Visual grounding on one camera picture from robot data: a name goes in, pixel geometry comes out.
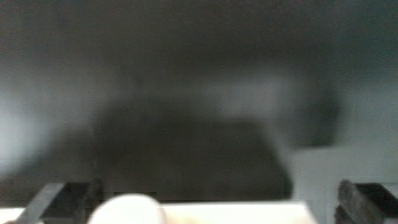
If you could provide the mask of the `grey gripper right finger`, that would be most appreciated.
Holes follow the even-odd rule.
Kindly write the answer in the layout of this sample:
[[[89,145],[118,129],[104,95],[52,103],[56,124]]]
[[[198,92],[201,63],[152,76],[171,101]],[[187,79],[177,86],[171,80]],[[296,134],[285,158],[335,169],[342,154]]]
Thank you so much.
[[[398,183],[342,181],[335,224],[398,224]]]

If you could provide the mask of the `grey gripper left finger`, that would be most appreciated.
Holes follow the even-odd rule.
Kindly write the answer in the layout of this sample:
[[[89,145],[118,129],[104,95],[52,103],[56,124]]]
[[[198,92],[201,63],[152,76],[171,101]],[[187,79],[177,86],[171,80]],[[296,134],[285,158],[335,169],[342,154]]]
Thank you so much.
[[[17,224],[88,224],[104,201],[104,185],[65,182],[45,185],[17,218]]]

